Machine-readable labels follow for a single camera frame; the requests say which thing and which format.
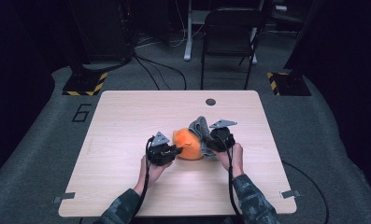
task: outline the cable on floor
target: cable on floor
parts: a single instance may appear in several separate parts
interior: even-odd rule
[[[300,170],[299,168],[297,168],[296,166],[290,164],[289,162],[286,162],[286,161],[281,161],[283,164],[286,164],[290,167],[292,167],[293,169],[295,169],[296,171],[298,171],[299,173],[301,173],[302,175],[304,175],[313,185],[314,187],[316,188],[316,190],[319,192],[319,194],[321,195],[322,197],[322,200],[324,201],[324,205],[325,205],[325,220],[324,220],[324,224],[327,224],[328,223],[328,219],[330,217],[330,210],[328,208],[328,202],[327,202],[327,199],[325,198],[324,194],[322,193],[321,189],[319,188],[319,186],[316,184],[316,182],[314,182],[314,180],[308,176],[305,172],[303,172],[302,170]]]

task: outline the desk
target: desk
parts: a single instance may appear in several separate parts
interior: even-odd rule
[[[208,98],[217,103],[207,105]],[[220,119],[236,121],[230,130],[244,148],[245,172],[278,213],[295,212],[294,198],[279,194],[290,185],[256,91],[105,91],[66,189],[75,192],[75,198],[62,201],[60,216],[101,216],[135,186],[147,140],[157,132],[171,139],[173,131],[199,116],[205,116],[208,125]],[[233,215],[227,178],[216,158],[177,158],[148,190],[137,215]]]
[[[262,10],[264,5],[264,0],[260,0],[258,9]],[[190,61],[191,55],[192,55],[192,25],[193,24],[199,24],[202,25],[205,23],[205,18],[209,11],[204,10],[193,10],[192,8],[192,0],[188,0],[188,35],[187,35],[187,41],[186,41],[186,47],[185,47],[185,54],[184,54],[184,60]],[[255,36],[256,30],[253,29],[250,38],[252,39]],[[252,64],[257,63],[257,57],[254,55],[254,58],[252,60]]]

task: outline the table leg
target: table leg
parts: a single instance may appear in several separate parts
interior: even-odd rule
[[[192,0],[188,0],[188,38],[186,41],[184,60],[189,61],[192,54]]]

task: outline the black curtain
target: black curtain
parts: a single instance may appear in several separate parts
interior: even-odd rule
[[[319,89],[348,156],[371,186],[371,1],[314,2],[285,67]]]
[[[0,168],[49,100],[50,74],[14,6],[0,0]]]

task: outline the yellow and black hazard tape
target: yellow and black hazard tape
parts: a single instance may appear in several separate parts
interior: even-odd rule
[[[73,95],[73,96],[79,96],[79,95],[96,95],[103,87],[104,81],[106,80],[107,73],[104,73],[100,76],[100,79],[98,80],[97,85],[95,86],[93,91],[63,91],[63,95]]]
[[[267,73],[267,77],[269,78],[270,87],[275,95],[279,96],[280,92],[278,91],[278,84],[274,79],[274,75],[283,75],[286,76],[288,73]]]

